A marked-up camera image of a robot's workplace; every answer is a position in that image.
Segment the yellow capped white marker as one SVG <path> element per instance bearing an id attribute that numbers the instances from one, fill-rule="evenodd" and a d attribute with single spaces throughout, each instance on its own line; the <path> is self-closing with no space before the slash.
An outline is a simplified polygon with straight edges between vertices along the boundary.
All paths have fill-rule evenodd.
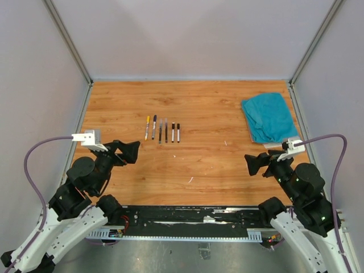
<path id="1" fill-rule="evenodd" d="M 150 126 L 150 116 L 148 115 L 147 118 L 146 118 L 146 131 L 145 131 L 145 135 L 144 135 L 144 140 L 145 141 L 148 140 L 149 126 Z"/>

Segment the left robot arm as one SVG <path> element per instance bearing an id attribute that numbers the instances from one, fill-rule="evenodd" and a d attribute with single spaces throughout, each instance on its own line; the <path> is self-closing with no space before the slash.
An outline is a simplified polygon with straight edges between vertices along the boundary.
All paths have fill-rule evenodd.
<path id="1" fill-rule="evenodd" d="M 86 147 L 95 158 L 78 158 L 49 202 L 39 197 L 41 220 L 17 249 L 1 255 L 6 271 L 52 272 L 62 257 L 92 230 L 105 224 L 115 225 L 120 220 L 129 224 L 122 205 L 104 191 L 114 167 L 136 163 L 140 142 L 114 140 L 101 144 L 90 134 L 73 134 L 69 139 Z"/>

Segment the small white pen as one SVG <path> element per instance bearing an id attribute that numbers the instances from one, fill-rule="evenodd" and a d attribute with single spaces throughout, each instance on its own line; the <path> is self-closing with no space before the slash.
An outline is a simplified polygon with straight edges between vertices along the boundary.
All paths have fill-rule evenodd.
<path id="1" fill-rule="evenodd" d="M 171 142 L 175 142 L 175 122 L 172 122 L 171 125 Z"/>

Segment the purple gel pen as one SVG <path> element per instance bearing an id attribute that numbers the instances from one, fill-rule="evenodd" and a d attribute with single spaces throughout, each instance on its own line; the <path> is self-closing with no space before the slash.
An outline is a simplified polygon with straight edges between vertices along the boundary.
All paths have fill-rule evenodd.
<path id="1" fill-rule="evenodd" d="M 164 135 L 165 135 L 165 143 L 168 143 L 168 119 L 164 119 Z"/>

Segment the white marker blue end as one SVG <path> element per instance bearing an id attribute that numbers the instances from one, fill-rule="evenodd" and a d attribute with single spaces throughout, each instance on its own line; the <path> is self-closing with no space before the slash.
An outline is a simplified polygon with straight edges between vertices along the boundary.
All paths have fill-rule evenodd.
<path id="1" fill-rule="evenodd" d="M 152 123 L 152 136 L 151 136 L 152 140 L 155 139 L 156 121 L 157 121 L 157 115 L 155 114 L 153 117 L 153 123 Z"/>

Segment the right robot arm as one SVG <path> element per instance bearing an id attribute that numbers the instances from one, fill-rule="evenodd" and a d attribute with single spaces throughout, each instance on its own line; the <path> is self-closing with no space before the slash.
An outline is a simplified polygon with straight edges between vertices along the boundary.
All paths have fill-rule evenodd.
<path id="1" fill-rule="evenodd" d="M 281 160 L 282 152 L 270 150 L 258 156 L 245 155 L 250 176 L 266 167 L 263 177 L 273 177 L 292 202 L 291 212 L 272 197 L 258 209 L 258 222 L 273 227 L 310 272 L 355 272 L 345 254 L 341 222 L 333 203 L 323 195 L 325 185 L 320 171 L 312 163 L 291 167 L 292 159 Z"/>

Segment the white marker black tip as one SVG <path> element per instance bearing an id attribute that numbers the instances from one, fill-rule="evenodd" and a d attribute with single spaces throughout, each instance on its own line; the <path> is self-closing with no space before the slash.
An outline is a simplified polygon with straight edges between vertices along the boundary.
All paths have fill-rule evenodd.
<path id="1" fill-rule="evenodd" d="M 180 130 L 180 123 L 177 124 L 177 142 L 180 143 L 181 138 L 181 130 Z"/>

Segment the dark blue-green gel pen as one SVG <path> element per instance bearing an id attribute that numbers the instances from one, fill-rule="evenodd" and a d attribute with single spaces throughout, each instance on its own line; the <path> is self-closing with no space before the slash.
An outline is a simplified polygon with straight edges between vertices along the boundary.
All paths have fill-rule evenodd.
<path id="1" fill-rule="evenodd" d="M 159 122 L 159 138 L 158 138 L 158 143 L 162 144 L 162 132 L 163 132 L 163 119 L 160 119 Z"/>

